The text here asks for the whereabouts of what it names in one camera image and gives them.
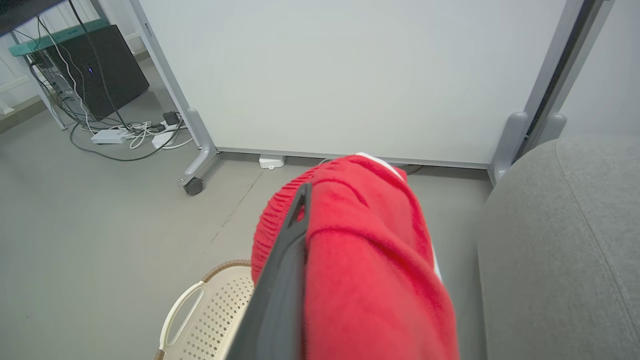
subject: red ribbed fabric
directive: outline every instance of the red ribbed fabric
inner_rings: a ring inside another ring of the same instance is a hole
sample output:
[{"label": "red ribbed fabric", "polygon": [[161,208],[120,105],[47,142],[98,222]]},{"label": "red ribbed fabric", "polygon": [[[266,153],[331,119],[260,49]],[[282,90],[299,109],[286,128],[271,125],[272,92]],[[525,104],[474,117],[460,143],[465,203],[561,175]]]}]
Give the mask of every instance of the red ribbed fabric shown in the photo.
[{"label": "red ribbed fabric", "polygon": [[451,300],[433,271],[420,205],[402,179],[347,156],[285,185],[254,236],[254,282],[298,187],[313,184],[305,283],[307,359],[458,359]]}]

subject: gray sofa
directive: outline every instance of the gray sofa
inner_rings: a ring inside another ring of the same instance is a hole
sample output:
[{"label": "gray sofa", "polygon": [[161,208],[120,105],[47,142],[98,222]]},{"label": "gray sofa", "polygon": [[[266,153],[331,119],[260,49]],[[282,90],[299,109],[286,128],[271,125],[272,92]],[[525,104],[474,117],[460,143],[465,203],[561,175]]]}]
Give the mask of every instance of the gray sofa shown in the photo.
[{"label": "gray sofa", "polygon": [[489,359],[640,359],[638,138],[527,153],[477,241]]}]

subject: caster wheel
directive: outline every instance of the caster wheel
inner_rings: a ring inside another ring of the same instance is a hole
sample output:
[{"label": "caster wheel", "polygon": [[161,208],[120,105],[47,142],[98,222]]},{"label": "caster wheel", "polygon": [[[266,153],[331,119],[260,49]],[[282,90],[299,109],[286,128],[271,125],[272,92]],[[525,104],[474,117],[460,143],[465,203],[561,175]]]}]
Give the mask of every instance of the caster wheel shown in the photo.
[{"label": "caster wheel", "polygon": [[189,180],[187,185],[184,185],[183,188],[189,195],[198,195],[204,188],[204,185],[202,184],[202,179],[194,177]]}]

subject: basket handle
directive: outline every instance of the basket handle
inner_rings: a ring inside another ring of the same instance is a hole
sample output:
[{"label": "basket handle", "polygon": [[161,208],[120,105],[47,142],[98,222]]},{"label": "basket handle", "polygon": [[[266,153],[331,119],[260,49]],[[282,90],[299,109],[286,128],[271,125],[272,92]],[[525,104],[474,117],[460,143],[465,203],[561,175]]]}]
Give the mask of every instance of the basket handle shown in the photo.
[{"label": "basket handle", "polygon": [[169,336],[169,329],[171,329],[171,325],[173,325],[173,320],[175,319],[175,315],[178,313],[178,310],[180,310],[182,305],[184,305],[185,301],[194,292],[202,288],[202,285],[204,285],[204,282],[202,281],[198,281],[197,283],[191,285],[190,288],[188,288],[184,293],[182,293],[182,295],[180,295],[178,300],[176,300],[173,306],[171,307],[171,310],[169,310],[169,313],[166,315],[166,319],[164,319],[164,325],[162,326],[162,330],[160,331],[160,350],[166,351],[166,349],[172,346],[175,343],[175,340],[177,340],[177,338],[180,336],[180,333],[184,329],[184,326],[187,324],[187,321],[189,321],[189,318],[191,318],[191,315],[193,314],[193,311],[196,309],[196,306],[198,306],[198,303],[200,303],[200,299],[202,298],[202,295],[204,294],[204,292],[201,293],[200,296],[196,299],[196,302],[193,304],[193,307],[191,308],[191,310],[189,310],[189,314],[182,322],[182,325],[180,326],[180,329],[178,329],[178,332],[173,337],[173,340],[169,342],[167,339],[167,337]]}]

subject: beige plastic basket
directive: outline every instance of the beige plastic basket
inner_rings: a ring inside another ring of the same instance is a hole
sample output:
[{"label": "beige plastic basket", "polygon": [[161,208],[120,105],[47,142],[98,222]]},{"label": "beige plastic basket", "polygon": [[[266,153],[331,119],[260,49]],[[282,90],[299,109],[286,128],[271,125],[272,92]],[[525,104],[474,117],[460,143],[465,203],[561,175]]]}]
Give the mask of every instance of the beige plastic basket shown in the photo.
[{"label": "beige plastic basket", "polygon": [[[155,359],[224,359],[252,294],[248,260],[229,261],[211,270],[174,303],[164,321]],[[196,301],[170,342],[169,329],[175,315],[192,295],[197,296]]]}]

